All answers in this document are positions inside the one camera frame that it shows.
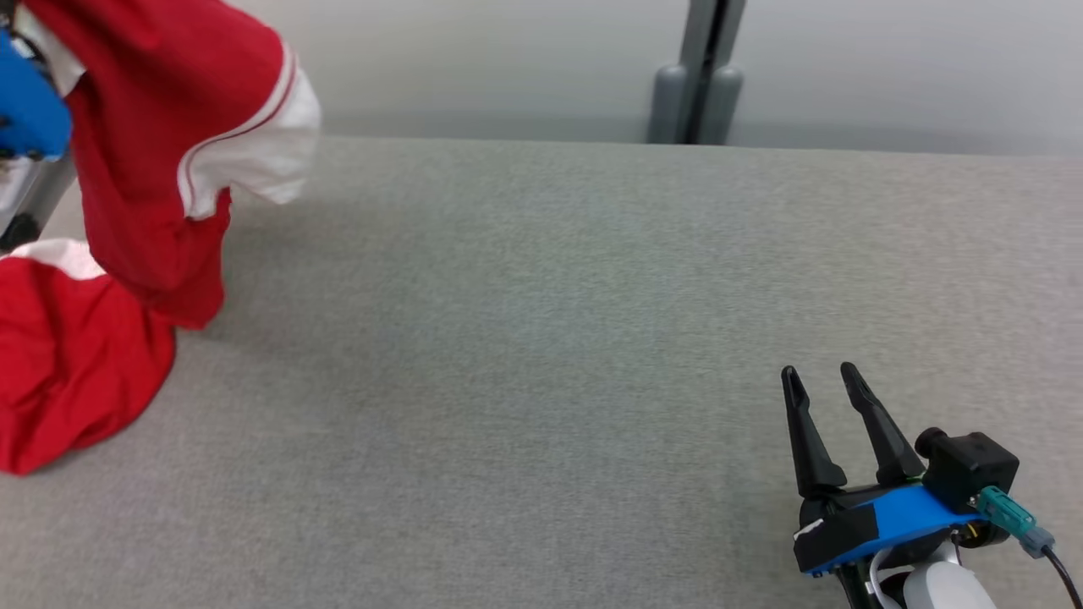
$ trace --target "metal bracket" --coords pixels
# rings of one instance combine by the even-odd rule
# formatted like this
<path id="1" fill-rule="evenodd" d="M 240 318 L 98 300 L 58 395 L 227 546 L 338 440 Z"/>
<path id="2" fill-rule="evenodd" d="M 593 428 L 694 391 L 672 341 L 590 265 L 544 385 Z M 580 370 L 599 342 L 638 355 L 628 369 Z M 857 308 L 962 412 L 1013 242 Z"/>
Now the metal bracket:
<path id="1" fill-rule="evenodd" d="M 680 62 L 654 77 L 648 142 L 723 144 L 742 75 L 729 65 L 745 0 L 690 0 Z"/>

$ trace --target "gray felt surface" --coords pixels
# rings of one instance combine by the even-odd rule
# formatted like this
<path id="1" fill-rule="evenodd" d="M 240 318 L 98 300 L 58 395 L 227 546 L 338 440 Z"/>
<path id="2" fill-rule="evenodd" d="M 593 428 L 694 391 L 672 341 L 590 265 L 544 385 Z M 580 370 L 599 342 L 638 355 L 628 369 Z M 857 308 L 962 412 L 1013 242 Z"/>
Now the gray felt surface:
<path id="1" fill-rule="evenodd" d="M 837 608 L 779 371 L 872 481 L 844 360 L 911 438 L 1016 452 L 1083 578 L 1081 194 L 1056 159 L 328 139 L 304 200 L 236 206 L 146 414 L 0 479 L 0 606 Z M 964 560 L 1068 606 L 1014 543 Z"/>

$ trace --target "black cable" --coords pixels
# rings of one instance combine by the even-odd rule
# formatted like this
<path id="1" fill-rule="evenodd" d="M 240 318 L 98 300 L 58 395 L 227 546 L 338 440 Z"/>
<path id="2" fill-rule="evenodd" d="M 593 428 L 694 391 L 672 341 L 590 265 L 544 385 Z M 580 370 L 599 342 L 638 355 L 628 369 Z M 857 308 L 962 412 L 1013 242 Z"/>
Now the black cable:
<path id="1" fill-rule="evenodd" d="M 1075 584 L 1072 583 L 1072 576 L 1068 574 L 1068 569 L 1065 569 L 1065 563 L 1057 558 L 1057 555 L 1053 552 L 1049 546 L 1042 546 L 1042 554 L 1049 559 L 1053 563 L 1053 568 L 1057 570 L 1057 574 L 1060 575 L 1060 580 L 1065 582 L 1065 587 L 1068 588 L 1068 596 L 1072 597 L 1072 605 L 1075 609 L 1083 609 L 1083 600 L 1080 600 L 1080 593 L 1075 589 Z"/>

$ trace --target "blue mount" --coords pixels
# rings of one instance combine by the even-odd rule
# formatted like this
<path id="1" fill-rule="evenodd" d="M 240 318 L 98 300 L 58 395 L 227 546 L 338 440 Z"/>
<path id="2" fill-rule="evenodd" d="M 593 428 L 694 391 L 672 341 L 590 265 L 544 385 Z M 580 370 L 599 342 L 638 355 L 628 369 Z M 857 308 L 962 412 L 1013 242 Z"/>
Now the blue mount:
<path id="1" fill-rule="evenodd" d="M 986 517 L 954 514 L 921 484 L 903 487 L 806 527 L 794 537 L 794 554 L 803 572 L 820 575 L 884 548 L 978 520 Z"/>
<path id="2" fill-rule="evenodd" d="M 5 156 L 60 158 L 71 137 L 71 115 L 49 80 L 0 29 L 0 151 Z"/>

